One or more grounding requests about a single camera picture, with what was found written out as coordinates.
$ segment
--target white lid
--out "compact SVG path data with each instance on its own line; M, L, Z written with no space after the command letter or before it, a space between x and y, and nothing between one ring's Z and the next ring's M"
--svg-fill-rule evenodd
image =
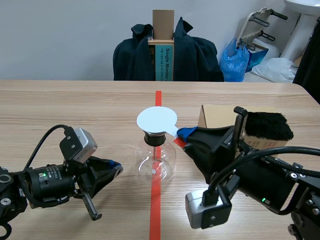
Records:
M166 132L177 137L178 117L175 111L164 106L153 106L143 110L136 123L143 131L151 134Z

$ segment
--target white plastic bag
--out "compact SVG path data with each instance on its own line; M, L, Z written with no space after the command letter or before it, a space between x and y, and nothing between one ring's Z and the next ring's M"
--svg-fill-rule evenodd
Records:
M292 61L286 58L271 58L252 68L251 73L274 83L292 83L295 75L290 71Z

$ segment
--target black jacket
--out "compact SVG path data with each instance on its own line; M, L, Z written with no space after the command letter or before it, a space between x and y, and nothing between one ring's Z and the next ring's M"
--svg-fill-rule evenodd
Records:
M174 33L174 81L223 82L217 49L211 42L187 33L193 27L180 18ZM154 81L155 74L148 47L153 34L150 24L131 28L131 39L120 43L113 54L115 81Z

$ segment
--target black brush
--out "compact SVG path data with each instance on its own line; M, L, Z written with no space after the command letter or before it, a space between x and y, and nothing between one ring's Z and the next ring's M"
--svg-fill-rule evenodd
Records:
M248 112L245 125L248 136L276 141L289 141L294 133L281 113Z

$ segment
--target white wall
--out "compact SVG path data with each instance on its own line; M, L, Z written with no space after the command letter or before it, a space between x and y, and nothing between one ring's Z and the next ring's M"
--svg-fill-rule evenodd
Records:
M297 13L282 0L1 0L0 79L112 80L113 52L135 24L152 24L152 9L174 9L192 36L215 43L218 56L249 13L271 7L267 33L283 49Z

